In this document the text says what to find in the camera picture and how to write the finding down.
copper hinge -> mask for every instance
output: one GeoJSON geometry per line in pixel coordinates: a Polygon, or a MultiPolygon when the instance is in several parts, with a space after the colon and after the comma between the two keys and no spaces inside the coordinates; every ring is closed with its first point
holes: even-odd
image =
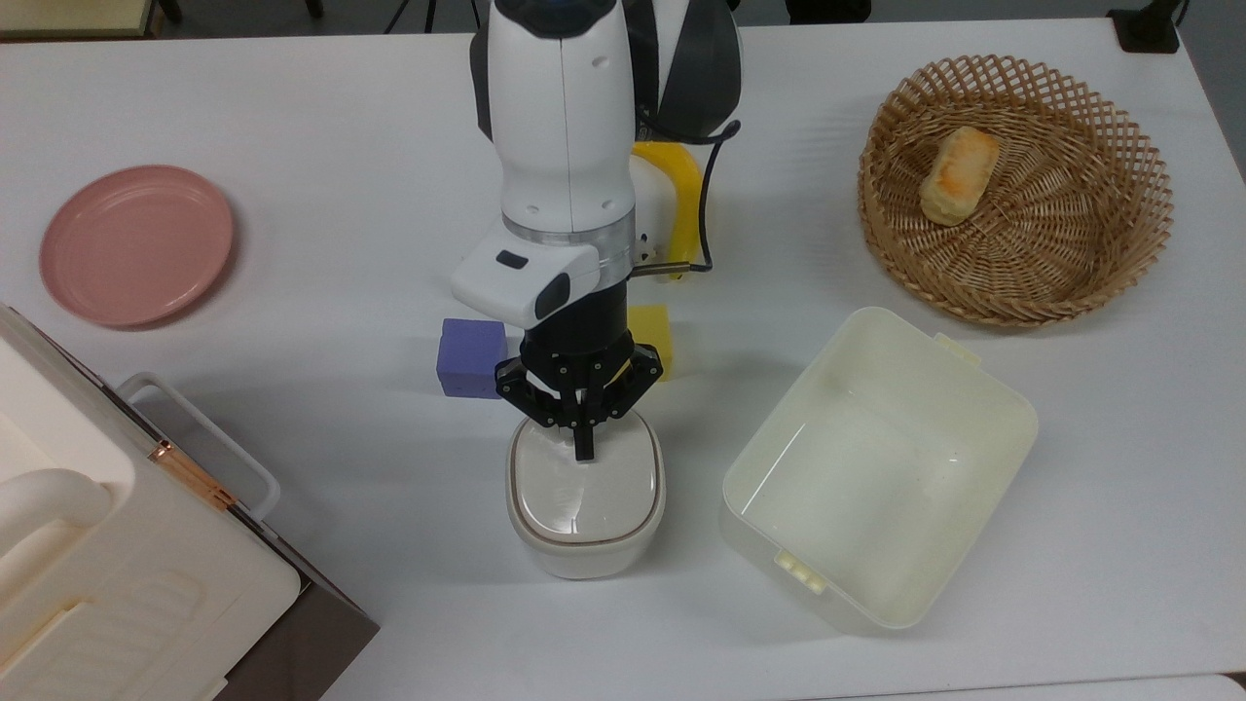
{"type": "Polygon", "coordinates": [[[219,482],[168,441],[161,441],[147,459],[163,468],[173,479],[218,512],[224,512],[238,503],[238,499],[221,487],[219,482]]]}

yellow sponge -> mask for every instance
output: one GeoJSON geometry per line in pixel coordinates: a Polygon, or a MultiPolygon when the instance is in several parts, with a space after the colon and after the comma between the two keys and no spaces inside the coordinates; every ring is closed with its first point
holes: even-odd
{"type": "Polygon", "coordinates": [[[637,342],[645,342],[658,349],[658,357],[662,359],[662,379],[658,382],[670,380],[670,369],[674,366],[675,354],[670,342],[670,319],[667,316],[665,304],[644,304],[627,308],[627,326],[632,330],[632,339],[637,342]]]}

yellow handle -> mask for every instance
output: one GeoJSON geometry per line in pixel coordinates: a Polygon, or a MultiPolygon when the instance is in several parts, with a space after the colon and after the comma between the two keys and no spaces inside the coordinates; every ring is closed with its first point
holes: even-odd
{"type": "MultiPolygon", "coordinates": [[[[638,141],[632,146],[632,153],[665,173],[675,186],[675,225],[670,230],[670,253],[667,255],[667,261],[697,260],[700,252],[700,227],[697,215],[700,205],[700,166],[682,143],[638,141]]],[[[682,276],[683,273],[674,273],[670,279],[682,276]]]]}

purple block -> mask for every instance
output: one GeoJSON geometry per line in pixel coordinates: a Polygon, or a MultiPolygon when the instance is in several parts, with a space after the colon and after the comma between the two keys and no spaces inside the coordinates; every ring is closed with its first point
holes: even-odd
{"type": "Polygon", "coordinates": [[[446,397],[498,400],[493,369],[506,360],[502,321],[444,319],[437,380],[446,397]]]}

box handle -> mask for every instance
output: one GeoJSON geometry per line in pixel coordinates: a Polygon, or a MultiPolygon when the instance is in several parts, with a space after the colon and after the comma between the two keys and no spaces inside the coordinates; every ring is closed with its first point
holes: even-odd
{"type": "Polygon", "coordinates": [[[974,356],[973,354],[969,352],[969,350],[964,345],[961,345],[959,342],[952,340],[951,337],[943,335],[942,332],[936,332],[934,340],[943,347],[951,350],[951,352],[954,354],[957,359],[961,359],[966,364],[969,364],[973,367],[978,367],[979,365],[982,365],[982,359],[974,356]]]}
{"type": "Polygon", "coordinates": [[[138,395],[145,387],[155,387],[156,390],[163,392],[169,400],[173,401],[174,405],[189,415],[196,423],[203,427],[203,431],[211,433],[213,438],[219,441],[222,446],[228,448],[231,453],[242,461],[242,464],[247,466],[250,472],[259,477],[259,479],[264,483],[267,493],[264,494],[264,498],[255,504],[255,507],[248,508],[247,512],[250,514],[252,519],[257,522],[264,520],[264,517],[273,510],[273,507],[277,507],[277,502],[282,498],[282,486],[277,483],[277,478],[273,477],[273,473],[268,472],[264,466],[259,464],[259,461],[252,458],[250,453],[248,453],[242,446],[238,446],[234,440],[229,438],[229,435],[222,431],[221,427],[213,423],[212,420],[206,417],[203,412],[192,405],[189,400],[183,397],[181,392],[169,387],[168,383],[158,376],[152,374],[138,374],[121,383],[121,386],[117,387],[117,395],[132,405],[135,396],[138,395]]]}
{"type": "Polygon", "coordinates": [[[796,578],[796,581],[804,584],[814,594],[821,594],[826,590],[826,580],[815,573],[812,568],[797,560],[791,553],[780,550],[775,555],[775,564],[787,570],[787,574],[796,578]]]}
{"type": "Polygon", "coordinates": [[[0,482],[0,557],[55,520],[90,528],[110,510],[112,494],[80,472],[49,468],[11,477],[0,482]]]}

